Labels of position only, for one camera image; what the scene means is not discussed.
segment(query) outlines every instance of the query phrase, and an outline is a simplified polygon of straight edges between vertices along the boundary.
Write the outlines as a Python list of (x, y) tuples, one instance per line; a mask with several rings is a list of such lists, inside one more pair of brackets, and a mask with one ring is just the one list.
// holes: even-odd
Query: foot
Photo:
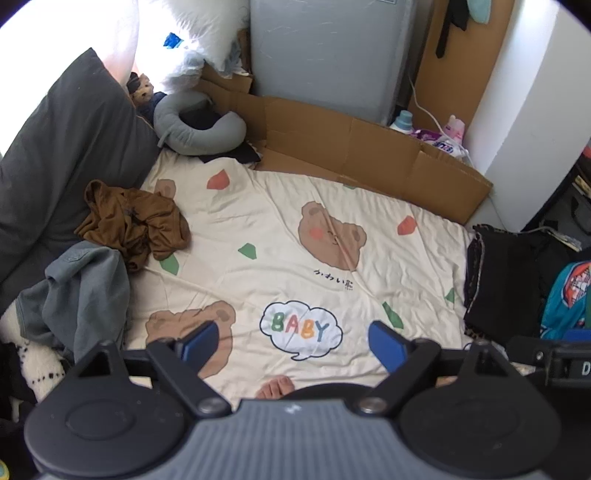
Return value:
[(257, 400), (279, 400), (285, 395), (293, 392), (295, 389), (296, 388), (289, 377), (282, 375), (263, 384), (261, 389), (256, 392), (255, 398)]

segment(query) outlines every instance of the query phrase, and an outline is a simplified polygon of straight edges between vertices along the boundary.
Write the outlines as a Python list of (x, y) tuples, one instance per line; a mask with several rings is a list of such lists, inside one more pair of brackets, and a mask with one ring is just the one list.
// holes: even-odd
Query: plastic bottle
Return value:
[(466, 125), (464, 122), (462, 122), (459, 118), (456, 118), (455, 115), (451, 115), (447, 125), (443, 127), (445, 134), (460, 145), (462, 145), (462, 141), (464, 140), (465, 129)]
[(396, 120), (392, 125), (390, 125), (392, 130), (396, 130), (405, 135), (410, 135), (414, 132), (413, 128), (413, 115), (408, 110), (402, 110)]

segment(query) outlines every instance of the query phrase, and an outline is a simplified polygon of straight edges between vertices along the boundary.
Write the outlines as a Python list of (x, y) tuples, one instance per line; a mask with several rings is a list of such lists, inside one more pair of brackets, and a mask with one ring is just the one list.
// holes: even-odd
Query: neck pillow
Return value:
[(154, 111), (154, 130), (160, 141), (175, 152), (189, 157), (225, 153), (238, 147), (246, 137), (246, 123), (234, 112), (228, 112), (207, 130), (197, 130), (179, 117), (183, 112), (205, 108), (211, 100), (193, 90), (164, 97)]

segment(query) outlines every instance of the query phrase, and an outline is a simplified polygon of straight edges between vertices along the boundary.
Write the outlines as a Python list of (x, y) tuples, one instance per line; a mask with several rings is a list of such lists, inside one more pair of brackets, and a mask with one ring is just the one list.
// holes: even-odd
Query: brown shirt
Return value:
[(92, 180), (85, 190), (90, 215), (74, 231), (83, 239), (119, 250), (127, 270), (140, 270), (150, 251), (156, 260), (187, 248), (189, 224), (173, 200), (138, 189)]

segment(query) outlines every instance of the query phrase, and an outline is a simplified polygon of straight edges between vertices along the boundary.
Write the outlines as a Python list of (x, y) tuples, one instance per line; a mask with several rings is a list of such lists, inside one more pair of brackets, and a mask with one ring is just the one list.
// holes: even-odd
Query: black circular pad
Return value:
[(56, 388), (25, 426), (33, 457), (55, 476), (136, 473), (158, 463), (183, 437), (183, 409), (168, 395), (109, 376), (68, 386)]
[(533, 388), (502, 377), (460, 379), (414, 397), (400, 415), (408, 446), (433, 466), (471, 478), (535, 469), (555, 448), (560, 420)]

